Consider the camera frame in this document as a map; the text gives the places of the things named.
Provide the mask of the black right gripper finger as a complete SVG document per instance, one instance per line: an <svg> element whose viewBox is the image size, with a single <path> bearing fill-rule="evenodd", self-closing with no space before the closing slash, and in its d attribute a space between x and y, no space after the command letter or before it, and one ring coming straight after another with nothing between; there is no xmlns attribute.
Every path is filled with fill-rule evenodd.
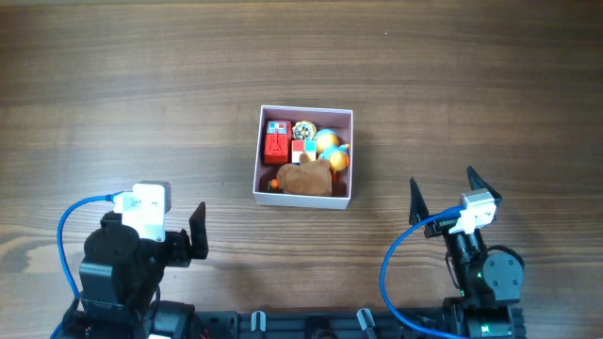
<svg viewBox="0 0 603 339"><path fill-rule="evenodd" d="M468 166L466 172L468 182L472 190L487 189L496 201L502 200L501 195L487 182L485 182L472 166Z"/></svg>
<svg viewBox="0 0 603 339"><path fill-rule="evenodd" d="M428 218L430 212L414 177L410 179L409 184L411 191L409 224L416 225L419 221Z"/></svg>

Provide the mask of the yellow duck toy blue hat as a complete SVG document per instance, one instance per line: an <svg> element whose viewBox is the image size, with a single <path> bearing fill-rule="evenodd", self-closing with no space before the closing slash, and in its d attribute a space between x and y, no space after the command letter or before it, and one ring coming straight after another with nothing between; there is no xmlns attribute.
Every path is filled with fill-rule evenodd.
<svg viewBox="0 0 603 339"><path fill-rule="evenodd" d="M318 157L330 164L333 181L337 173L350 165L350 144L341 143L338 133L332 129L321 129L315 136Z"/></svg>

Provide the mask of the brown toy with orange top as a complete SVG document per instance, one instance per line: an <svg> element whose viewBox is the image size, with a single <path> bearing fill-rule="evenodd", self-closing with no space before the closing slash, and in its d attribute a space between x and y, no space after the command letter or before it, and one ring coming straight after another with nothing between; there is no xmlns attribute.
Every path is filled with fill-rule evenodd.
<svg viewBox="0 0 603 339"><path fill-rule="evenodd" d="M281 190L290 195L331 197L331 164L324 158L311 160L307 153L302 153L299 165L289 163L279 168L276 178L269 181L268 190Z"/></svg>

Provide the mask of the red toy fire truck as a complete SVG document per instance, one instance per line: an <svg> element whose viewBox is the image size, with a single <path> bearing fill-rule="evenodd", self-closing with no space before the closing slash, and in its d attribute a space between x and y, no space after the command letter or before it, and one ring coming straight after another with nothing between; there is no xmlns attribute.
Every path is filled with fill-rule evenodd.
<svg viewBox="0 0 603 339"><path fill-rule="evenodd" d="M291 140L292 131L289 121L268 121L265 133L265 163L268 165L287 163Z"/></svg>

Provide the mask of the white box pink interior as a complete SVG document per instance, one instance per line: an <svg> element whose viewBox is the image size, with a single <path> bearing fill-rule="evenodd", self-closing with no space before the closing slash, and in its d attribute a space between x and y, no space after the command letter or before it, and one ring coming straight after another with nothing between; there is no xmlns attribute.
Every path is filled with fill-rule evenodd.
<svg viewBox="0 0 603 339"><path fill-rule="evenodd" d="M278 168L264 164L264 134L269 121L310 121L316 127L336 131L344 143L350 144L350 165L337 175L332 197L291 195L268 191L269 180ZM258 204L345 210L352 193L354 170L353 111L350 109L262 105L260 108L255 152L253 195Z"/></svg>

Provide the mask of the colourful puzzle cube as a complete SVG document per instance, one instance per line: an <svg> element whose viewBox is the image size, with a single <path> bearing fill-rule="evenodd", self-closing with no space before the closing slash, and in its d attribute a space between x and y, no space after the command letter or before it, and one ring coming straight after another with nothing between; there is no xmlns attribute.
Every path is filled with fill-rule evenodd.
<svg viewBox="0 0 603 339"><path fill-rule="evenodd" d="M301 155L305 153L311 161L317 159L317 144L314 140L296 140L291 142L291 162L299 164Z"/></svg>

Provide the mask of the yellow round toy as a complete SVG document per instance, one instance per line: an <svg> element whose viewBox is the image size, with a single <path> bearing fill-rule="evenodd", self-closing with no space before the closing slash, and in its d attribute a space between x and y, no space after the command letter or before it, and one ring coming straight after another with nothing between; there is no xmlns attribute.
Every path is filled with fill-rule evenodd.
<svg viewBox="0 0 603 339"><path fill-rule="evenodd" d="M314 140L318 130L310 121L297 121L292 127L292 135L296 140Z"/></svg>

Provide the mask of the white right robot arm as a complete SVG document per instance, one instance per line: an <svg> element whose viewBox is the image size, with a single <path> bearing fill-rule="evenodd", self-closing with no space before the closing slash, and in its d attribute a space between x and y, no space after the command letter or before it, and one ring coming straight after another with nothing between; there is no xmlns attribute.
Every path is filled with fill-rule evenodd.
<svg viewBox="0 0 603 339"><path fill-rule="evenodd" d="M429 330L470 338L523 338L520 301L525 262L514 250L486 246L481 229L496 220L501 195L471 167L470 190L461 195L459 217L442 217L424 226L427 238L444 239L445 261L459 297L446 298L439 309L414 317Z"/></svg>

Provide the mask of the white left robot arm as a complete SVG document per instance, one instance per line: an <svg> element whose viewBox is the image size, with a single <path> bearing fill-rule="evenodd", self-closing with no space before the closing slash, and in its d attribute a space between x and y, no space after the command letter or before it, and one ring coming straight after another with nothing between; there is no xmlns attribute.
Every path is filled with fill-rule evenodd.
<svg viewBox="0 0 603 339"><path fill-rule="evenodd" d="M142 239L122 216L107 212L85 241L79 268L82 288L51 334L53 338L206 338L195 307L160 298L165 268L187 267L208 254L205 203L187 232L166 240Z"/></svg>

